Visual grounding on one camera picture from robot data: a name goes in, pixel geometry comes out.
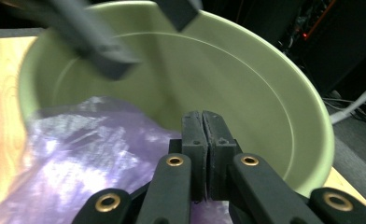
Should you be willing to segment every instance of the white cable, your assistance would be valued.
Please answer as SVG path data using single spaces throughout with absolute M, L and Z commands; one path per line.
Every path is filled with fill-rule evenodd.
M 360 107 L 362 104 L 366 102 L 366 91 L 356 100 L 354 103 L 352 103 L 349 107 L 346 109 L 336 112 L 331 115 L 331 124 L 336 124 L 337 122 L 346 119 L 350 116 L 350 114 L 356 110 L 358 107 Z
M 332 104 L 330 104 L 330 103 L 328 103 L 328 102 L 326 102 L 326 101 L 323 101 L 323 103 L 325 103 L 325 105 L 328 105 L 328 106 L 330 106 L 330 107 L 332 107 L 332 108 L 334 108 L 334 109 L 336 109 L 336 110 L 344 110 L 344 108 L 337 107 L 337 106 L 332 105 Z
M 343 99 L 334 99 L 334 98 L 322 98 L 324 101 L 336 101 L 336 102 L 347 102 L 347 103 L 354 103 L 355 101 L 350 100 L 343 100 Z
M 293 37 L 290 37 L 290 44 L 289 44 L 288 48 L 290 49 L 292 45 L 293 45 Z

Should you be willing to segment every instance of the plastic bag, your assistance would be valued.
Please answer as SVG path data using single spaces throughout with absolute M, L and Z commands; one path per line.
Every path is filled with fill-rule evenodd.
M 42 110 L 27 129 L 23 172 L 0 203 L 0 223 L 71 223 L 95 192 L 145 185 L 169 140 L 180 138 L 109 97 Z M 192 204 L 191 223 L 232 222 L 225 203 L 208 202 Z

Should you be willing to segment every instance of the wooden table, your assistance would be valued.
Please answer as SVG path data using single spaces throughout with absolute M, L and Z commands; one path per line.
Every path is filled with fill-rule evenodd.
M 0 38 L 0 202 L 20 167 L 25 143 L 17 87 L 18 73 L 26 50 L 35 37 Z M 366 200 L 335 170 L 325 187 L 341 189 L 366 204 Z

